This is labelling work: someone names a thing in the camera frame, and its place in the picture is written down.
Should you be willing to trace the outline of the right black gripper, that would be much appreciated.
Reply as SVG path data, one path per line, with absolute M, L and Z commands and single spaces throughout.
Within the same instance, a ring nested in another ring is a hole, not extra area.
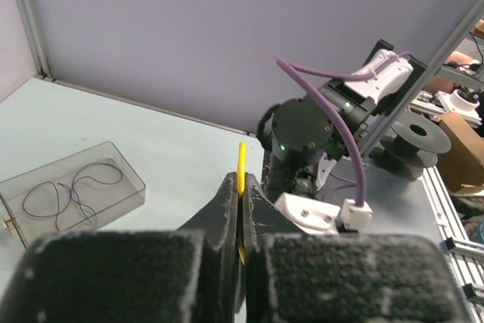
M 272 202 L 283 194 L 314 198 L 317 163 L 306 148 L 300 151 L 264 151 L 261 186 Z

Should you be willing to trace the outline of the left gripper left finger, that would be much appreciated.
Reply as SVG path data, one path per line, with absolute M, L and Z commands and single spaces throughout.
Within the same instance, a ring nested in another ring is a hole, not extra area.
M 240 309 L 237 177 L 174 231 L 38 238 L 1 301 L 3 322 L 232 322 Z

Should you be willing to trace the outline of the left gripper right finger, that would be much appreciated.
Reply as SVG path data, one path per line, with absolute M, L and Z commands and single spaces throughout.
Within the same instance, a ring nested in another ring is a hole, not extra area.
M 469 322 L 445 257 L 418 235 L 310 235 L 244 192 L 249 322 Z

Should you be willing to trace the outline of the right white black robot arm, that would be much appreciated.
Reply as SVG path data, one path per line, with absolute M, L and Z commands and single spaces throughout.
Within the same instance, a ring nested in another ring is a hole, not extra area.
M 262 189 L 275 202 L 283 193 L 314 198 L 333 167 L 352 162 L 355 204 L 363 207 L 367 182 L 364 143 L 374 116 L 388 116 L 428 66 L 412 52 L 395 52 L 379 40 L 363 66 L 349 74 L 330 73 L 277 60 L 306 93 L 274 104 L 258 122 L 265 151 Z

